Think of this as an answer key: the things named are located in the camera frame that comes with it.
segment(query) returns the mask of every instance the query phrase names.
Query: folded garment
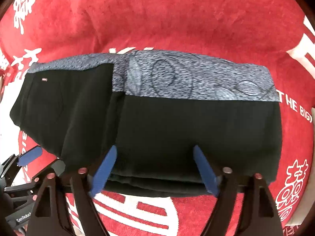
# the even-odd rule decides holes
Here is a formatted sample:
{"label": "folded garment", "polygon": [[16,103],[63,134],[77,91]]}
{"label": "folded garment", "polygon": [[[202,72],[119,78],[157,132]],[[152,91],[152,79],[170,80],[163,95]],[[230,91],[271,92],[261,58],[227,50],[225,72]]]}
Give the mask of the folded garment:
{"label": "folded garment", "polygon": [[172,51],[34,63],[10,116],[67,171],[116,145],[105,189],[137,196],[208,194],[195,145],[219,166],[272,182],[282,144],[266,67]]}

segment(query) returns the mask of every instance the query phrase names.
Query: blue pad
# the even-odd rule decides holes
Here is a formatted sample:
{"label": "blue pad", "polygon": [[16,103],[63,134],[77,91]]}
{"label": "blue pad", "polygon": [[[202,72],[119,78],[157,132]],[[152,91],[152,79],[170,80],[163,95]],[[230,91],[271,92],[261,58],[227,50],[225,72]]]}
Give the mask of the blue pad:
{"label": "blue pad", "polygon": [[18,166],[25,167],[26,165],[30,164],[33,160],[37,159],[41,156],[43,150],[40,146],[36,146],[33,149],[29,150],[25,154],[19,157]]}
{"label": "blue pad", "polygon": [[204,156],[204,153],[197,145],[193,149],[193,157],[207,192],[217,197],[220,191],[218,188],[217,176],[213,172],[209,162]]}
{"label": "blue pad", "polygon": [[96,194],[103,190],[116,159],[117,148],[113,145],[93,177],[92,189],[89,192],[91,198],[94,198]]}

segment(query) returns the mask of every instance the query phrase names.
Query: screw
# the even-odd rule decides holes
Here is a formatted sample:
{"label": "screw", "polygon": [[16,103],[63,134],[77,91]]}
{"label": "screw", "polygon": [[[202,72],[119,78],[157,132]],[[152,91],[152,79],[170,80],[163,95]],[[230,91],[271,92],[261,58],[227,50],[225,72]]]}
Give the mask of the screw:
{"label": "screw", "polygon": [[259,173],[256,173],[256,174],[255,174],[255,178],[256,178],[256,179],[262,179],[262,175],[259,174]]}
{"label": "screw", "polygon": [[222,170],[226,174],[231,174],[233,172],[233,170],[231,168],[229,168],[229,167],[224,167]]}
{"label": "screw", "polygon": [[88,171],[87,168],[80,168],[80,169],[78,170],[78,173],[79,173],[80,175],[82,175],[82,174],[85,174],[87,171]]}
{"label": "screw", "polygon": [[53,179],[55,176],[56,176],[55,173],[49,173],[49,174],[47,175],[47,178],[48,178],[48,179]]}

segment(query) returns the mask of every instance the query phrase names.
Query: gray heathered fabric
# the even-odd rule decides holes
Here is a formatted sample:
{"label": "gray heathered fabric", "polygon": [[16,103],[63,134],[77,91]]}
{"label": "gray heathered fabric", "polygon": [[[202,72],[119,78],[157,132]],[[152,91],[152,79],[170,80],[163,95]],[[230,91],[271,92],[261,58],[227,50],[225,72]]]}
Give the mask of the gray heathered fabric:
{"label": "gray heathered fabric", "polygon": [[79,55],[48,63],[33,63],[28,73],[86,70],[103,63],[114,64],[113,91],[124,91],[127,95],[279,102],[266,67],[183,52],[151,50],[122,55]]}

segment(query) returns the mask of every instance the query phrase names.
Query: black fabric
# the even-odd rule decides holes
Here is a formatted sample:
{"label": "black fabric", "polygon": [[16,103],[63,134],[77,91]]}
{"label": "black fabric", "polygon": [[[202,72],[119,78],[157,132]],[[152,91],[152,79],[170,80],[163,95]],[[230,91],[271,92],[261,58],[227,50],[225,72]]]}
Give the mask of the black fabric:
{"label": "black fabric", "polygon": [[111,91],[112,71],[102,64],[26,74],[10,116],[67,171],[92,164],[115,144],[118,157],[105,186],[113,192],[207,194],[195,145],[218,166],[275,180],[282,143],[278,102],[126,96]]}

